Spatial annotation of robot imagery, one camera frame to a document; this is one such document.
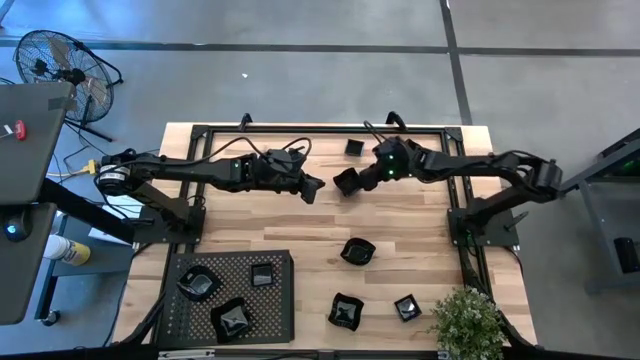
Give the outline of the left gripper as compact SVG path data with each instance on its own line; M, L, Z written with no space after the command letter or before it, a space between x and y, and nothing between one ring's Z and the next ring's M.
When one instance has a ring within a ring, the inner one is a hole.
M303 160L296 171L279 173L272 170L267 164L266 153L247 155L248 175L249 180L253 183L253 189L276 193L299 193L301 191L301 199L305 203L313 203L317 191L325 186L325 182L310 175L303 177L302 165L306 161L306 155L302 153Z

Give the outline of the green potted plant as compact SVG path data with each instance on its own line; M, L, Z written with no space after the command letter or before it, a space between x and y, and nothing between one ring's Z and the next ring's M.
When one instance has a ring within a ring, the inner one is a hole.
M458 287L430 310L428 331L452 360L504 360L505 321L489 296L473 287Z

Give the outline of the white yellow spray can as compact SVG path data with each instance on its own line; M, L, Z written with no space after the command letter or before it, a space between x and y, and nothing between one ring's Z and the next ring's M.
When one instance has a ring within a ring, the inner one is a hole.
M44 258L61 261L72 266L85 264L90 255L91 249L88 246L60 235L48 237L43 253Z

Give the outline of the black floor fan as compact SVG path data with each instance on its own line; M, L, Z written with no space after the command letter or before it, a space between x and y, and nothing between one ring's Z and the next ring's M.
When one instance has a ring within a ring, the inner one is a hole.
M113 139L90 128L111 110L114 87L124 82L122 72L85 43L52 30L33 30L21 37L14 62L25 83L68 83L72 104L65 124L106 142Z

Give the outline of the black rounded mini plate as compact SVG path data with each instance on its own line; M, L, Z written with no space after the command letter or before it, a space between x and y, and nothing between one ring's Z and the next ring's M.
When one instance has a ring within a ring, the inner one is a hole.
M190 267L177 282L181 294L192 302L209 299L221 286L218 276L202 265Z
M373 243L354 237L345 243L340 256L352 265L364 266L373 259L375 251L376 246Z

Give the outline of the grey desk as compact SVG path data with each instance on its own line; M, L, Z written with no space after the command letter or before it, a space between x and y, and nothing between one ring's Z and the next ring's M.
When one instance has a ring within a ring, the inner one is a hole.
M0 130L26 125L27 137L0 135L0 326L21 322L37 278L57 211L39 198L72 94L68 83L0 85ZM32 231L11 242L2 230L5 213L28 208Z

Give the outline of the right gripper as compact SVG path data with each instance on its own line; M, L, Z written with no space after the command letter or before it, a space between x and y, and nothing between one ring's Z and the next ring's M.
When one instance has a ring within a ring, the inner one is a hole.
M374 148L376 163L360 172L360 186L372 191L380 181L400 180L409 176L410 150L400 137L390 137Z

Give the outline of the black perforated metal rack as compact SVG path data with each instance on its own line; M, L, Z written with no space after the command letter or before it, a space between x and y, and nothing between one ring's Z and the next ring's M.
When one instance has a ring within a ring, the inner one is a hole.
M272 263L275 282L254 288L253 264ZM192 266L209 268L222 286L202 302L177 288ZM164 286L158 343L164 348L289 343L295 338L294 261L287 250L186 253L172 257Z

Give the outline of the black computer mouse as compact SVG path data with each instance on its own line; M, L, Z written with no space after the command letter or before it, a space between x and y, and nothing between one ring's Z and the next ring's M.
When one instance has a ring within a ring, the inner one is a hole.
M5 237L11 242L26 240L32 231L31 213L28 208L5 213L1 221Z

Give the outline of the grey equipment cart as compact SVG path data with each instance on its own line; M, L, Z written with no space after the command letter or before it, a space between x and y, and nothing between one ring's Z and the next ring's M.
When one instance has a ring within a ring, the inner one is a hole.
M585 284L585 291L640 287L640 271L624 274L614 240L631 238L640 257L640 128L606 147L595 163L564 181L561 191L577 190L604 254L604 273Z

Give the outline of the grey wheeled stand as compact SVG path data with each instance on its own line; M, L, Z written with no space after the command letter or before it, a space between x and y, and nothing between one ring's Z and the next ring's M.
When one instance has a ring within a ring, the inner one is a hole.
M51 309L57 281L63 276L123 272L130 269L134 250L126 242L91 237L91 226L68 214L58 214L43 259L49 260L34 319L44 326L55 324L58 310Z

